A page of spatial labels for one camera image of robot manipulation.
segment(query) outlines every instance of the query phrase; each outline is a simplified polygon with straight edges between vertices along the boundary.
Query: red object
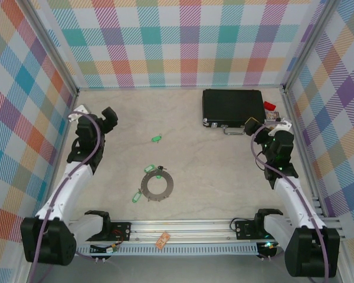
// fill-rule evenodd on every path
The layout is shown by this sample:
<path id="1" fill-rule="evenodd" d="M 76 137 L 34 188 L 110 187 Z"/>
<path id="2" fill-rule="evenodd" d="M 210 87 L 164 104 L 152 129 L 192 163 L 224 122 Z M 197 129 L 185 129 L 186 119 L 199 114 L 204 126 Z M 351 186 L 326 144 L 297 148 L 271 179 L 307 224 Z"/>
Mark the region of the red object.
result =
<path id="1" fill-rule="evenodd" d="M 276 106 L 274 104 L 271 104 L 271 103 L 265 101 L 264 108 L 268 111 L 274 111 L 276 109 Z"/>

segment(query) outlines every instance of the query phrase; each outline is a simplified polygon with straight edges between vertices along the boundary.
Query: metal washer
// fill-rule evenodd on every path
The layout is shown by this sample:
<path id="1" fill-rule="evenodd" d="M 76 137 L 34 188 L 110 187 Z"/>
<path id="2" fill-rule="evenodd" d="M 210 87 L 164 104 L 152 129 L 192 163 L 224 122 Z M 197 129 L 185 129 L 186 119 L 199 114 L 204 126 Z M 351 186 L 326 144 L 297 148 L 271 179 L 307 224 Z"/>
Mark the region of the metal washer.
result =
<path id="1" fill-rule="evenodd" d="M 164 192 L 155 195 L 154 193 L 151 193 L 148 189 L 148 181 L 154 177 L 154 176 L 162 176 L 166 180 L 166 189 Z M 157 202 L 160 202 L 163 199 L 166 199 L 169 197 L 169 195 L 173 191 L 173 179 L 172 176 L 168 173 L 166 173 L 164 170 L 154 170 L 146 174 L 144 176 L 142 183 L 140 184 L 140 191 L 142 194 L 148 198 L 148 201 L 154 200 Z"/>

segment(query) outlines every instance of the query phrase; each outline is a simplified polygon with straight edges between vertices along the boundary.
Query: metal ring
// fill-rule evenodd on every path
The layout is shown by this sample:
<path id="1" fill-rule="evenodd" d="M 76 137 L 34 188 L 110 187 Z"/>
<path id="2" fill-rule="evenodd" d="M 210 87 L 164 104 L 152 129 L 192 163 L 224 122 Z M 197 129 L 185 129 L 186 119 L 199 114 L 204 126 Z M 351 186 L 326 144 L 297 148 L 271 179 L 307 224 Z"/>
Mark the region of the metal ring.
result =
<path id="1" fill-rule="evenodd" d="M 162 176 L 164 177 L 164 179 L 166 180 L 166 189 L 164 192 L 155 195 L 154 193 L 151 193 L 148 189 L 148 181 L 150 181 L 150 179 L 154 176 Z M 169 197 L 169 195 L 172 193 L 173 191 L 173 179 L 172 176 L 168 173 L 166 173 L 164 170 L 159 170 L 156 169 L 154 171 L 151 171 L 149 173 L 146 174 L 146 176 L 144 176 L 142 183 L 140 184 L 140 191 L 142 192 L 142 194 L 148 198 L 148 201 L 150 200 L 154 200 L 157 202 L 160 202 L 163 199 L 166 199 Z"/>
<path id="2" fill-rule="evenodd" d="M 222 128 L 223 128 L 223 133 L 224 133 L 224 134 L 227 134 L 227 135 L 239 134 L 239 135 L 241 136 L 241 135 L 245 134 L 245 127 L 244 127 L 244 126 L 241 126 L 241 127 L 240 127 L 240 128 L 242 128 L 243 130 L 242 130 L 241 132 L 239 132 L 239 133 L 234 132 L 234 131 L 233 131 L 233 132 L 230 132 L 230 133 L 226 133 L 225 129 L 228 128 L 227 125 L 222 125 Z"/>

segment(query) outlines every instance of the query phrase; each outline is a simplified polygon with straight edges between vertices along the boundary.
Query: beige floor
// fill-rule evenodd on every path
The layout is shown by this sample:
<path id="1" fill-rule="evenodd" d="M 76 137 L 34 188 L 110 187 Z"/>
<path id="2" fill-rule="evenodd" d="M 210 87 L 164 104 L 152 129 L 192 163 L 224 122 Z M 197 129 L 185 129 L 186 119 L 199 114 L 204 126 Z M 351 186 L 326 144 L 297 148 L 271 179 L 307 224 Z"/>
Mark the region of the beige floor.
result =
<path id="1" fill-rule="evenodd" d="M 264 101 L 286 115 L 278 89 L 261 90 Z M 202 125 L 202 90 L 127 90 L 82 92 L 94 114 L 110 106 L 119 124 L 106 135 L 104 157 L 78 199 L 73 219 L 89 209 L 105 210 L 112 219 L 224 219 L 253 217 L 259 208 L 283 209 L 250 151 L 250 137 L 226 136 Z M 76 124 L 71 125 L 58 170 L 61 178 Z M 159 143 L 151 138 L 162 134 Z M 310 190 L 299 155 L 292 161 L 307 196 Z M 174 180 L 170 198 L 132 203 L 150 165 L 162 165 Z M 152 179 L 150 190 L 163 191 L 165 180 Z"/>

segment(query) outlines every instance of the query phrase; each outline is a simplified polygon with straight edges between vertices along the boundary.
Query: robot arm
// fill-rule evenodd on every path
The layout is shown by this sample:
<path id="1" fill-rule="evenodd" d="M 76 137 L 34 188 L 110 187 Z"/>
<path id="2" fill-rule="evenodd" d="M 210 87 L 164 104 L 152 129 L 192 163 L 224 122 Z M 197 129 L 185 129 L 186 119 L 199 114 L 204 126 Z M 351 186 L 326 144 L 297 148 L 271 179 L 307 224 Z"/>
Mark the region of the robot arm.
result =
<path id="1" fill-rule="evenodd" d="M 326 250 L 329 277 L 334 277 L 339 253 L 339 234 L 336 229 L 326 227 L 304 195 L 299 176 L 290 163 L 294 140 L 293 134 L 289 132 L 291 123 L 285 119 L 282 122 L 272 130 L 252 118 L 245 124 L 247 135 L 257 133 L 254 141 L 262 146 L 262 153 L 267 159 L 265 178 L 283 201 L 291 220 L 288 223 L 282 213 L 274 214 L 276 210 L 260 209 L 255 215 L 256 226 L 261 233 L 269 233 L 280 244 L 291 276 L 324 277 L 323 251 Z M 276 171 L 281 172 L 291 183 Z"/>
<path id="2" fill-rule="evenodd" d="M 83 106 L 78 107 L 77 110 L 88 113 Z M 102 111 L 102 114 L 105 120 L 89 114 L 99 127 L 100 137 L 97 136 L 97 130 L 88 118 L 79 117 L 76 114 L 72 114 L 72 118 L 70 116 L 70 120 L 78 119 L 76 130 L 78 137 L 73 142 L 62 180 L 57 186 L 57 188 L 64 187 L 59 189 L 60 192 L 53 205 L 52 200 L 57 194 L 57 189 L 35 217 L 25 218 L 20 226 L 27 261 L 34 261 L 37 239 L 45 218 L 47 218 L 47 224 L 38 258 L 38 262 L 42 263 L 68 265 L 74 257 L 77 246 L 93 235 L 104 236 L 109 233 L 107 226 L 108 224 L 110 226 L 110 217 L 107 212 L 89 211 L 77 222 L 69 225 L 78 196 L 93 177 L 103 157 L 104 135 L 117 125 L 117 115 L 110 107 Z M 98 142 L 97 150 L 91 155 Z"/>

